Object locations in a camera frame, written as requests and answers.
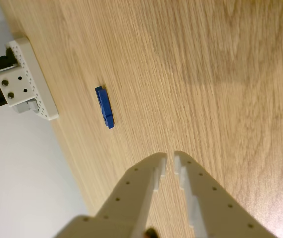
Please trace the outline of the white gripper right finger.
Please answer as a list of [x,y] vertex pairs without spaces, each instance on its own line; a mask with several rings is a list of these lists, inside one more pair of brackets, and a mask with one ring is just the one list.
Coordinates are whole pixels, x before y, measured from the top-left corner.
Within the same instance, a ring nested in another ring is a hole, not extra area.
[[175,173],[184,191],[188,222],[197,238],[273,238],[191,156],[174,153]]

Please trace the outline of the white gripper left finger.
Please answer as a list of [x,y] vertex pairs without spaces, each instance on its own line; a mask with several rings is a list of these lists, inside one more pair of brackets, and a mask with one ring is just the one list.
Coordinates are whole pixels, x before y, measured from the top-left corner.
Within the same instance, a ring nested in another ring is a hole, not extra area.
[[146,223],[166,162],[165,153],[155,153],[130,167],[94,217],[74,217],[56,237],[157,238],[158,232]]

